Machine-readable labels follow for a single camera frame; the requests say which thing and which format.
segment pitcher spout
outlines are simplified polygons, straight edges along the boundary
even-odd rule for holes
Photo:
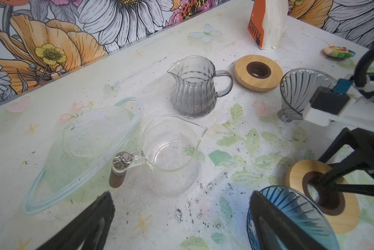
[[[172,75],[174,78],[178,79],[180,76],[180,62],[177,62],[175,65],[173,65],[167,72]]]

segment yellow star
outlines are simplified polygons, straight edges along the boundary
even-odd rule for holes
[[[140,218],[140,224],[138,224],[135,228],[133,228],[133,231],[136,230],[139,226],[143,226],[144,228],[144,233],[147,234],[148,231],[147,231],[147,226],[145,225],[145,222],[152,217],[152,214],[150,216],[148,216],[146,219],[143,220],[143,218],[141,217],[141,214],[138,213],[138,217]]]
[[[16,250],[24,250],[24,249],[25,249],[25,246],[26,246],[27,244],[29,244],[30,241],[31,241],[31,238],[30,238],[30,240],[26,241],[25,243],[23,243],[23,242],[20,240],[20,241],[19,241],[19,248],[16,248]]]
[[[25,133],[27,133],[27,132],[31,132],[32,134],[34,134],[34,129],[35,129],[36,127],[38,127],[38,126],[40,126],[40,124],[38,124],[38,125],[35,126],[35,127],[33,127],[33,125],[30,124],[30,129],[29,129],[28,131],[26,131]]]
[[[143,51],[138,51],[138,50],[136,50],[136,54],[134,55],[134,56],[143,56],[142,54],[141,54],[141,52],[143,52]]]

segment orange flower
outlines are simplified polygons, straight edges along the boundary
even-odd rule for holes
[[[29,87],[34,87],[36,78],[44,83],[59,76],[64,69],[69,72],[107,54],[92,35],[71,23],[54,19],[45,24],[19,15],[11,18],[11,25],[21,41],[3,32],[0,40],[19,59],[0,59],[0,65],[2,71],[9,73],[11,87],[17,93],[23,91],[17,71]]]
[[[289,0],[289,16],[321,28],[327,19],[333,0]]]
[[[29,3],[29,0],[0,0],[0,2],[11,6],[21,6]]]

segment colorful magnet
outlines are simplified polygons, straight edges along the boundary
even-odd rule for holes
[[[336,46],[330,46],[330,47],[324,48],[323,52],[328,56],[337,57],[337,58],[350,58],[356,55],[356,53],[353,52],[352,50],[349,50],[345,47],[336,47]]]

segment black speckle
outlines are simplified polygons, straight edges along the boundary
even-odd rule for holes
[[[176,216],[176,220],[180,223],[182,222],[181,218],[183,216],[183,214],[181,213],[181,210],[180,209],[176,209],[176,213],[175,213],[175,216]]]

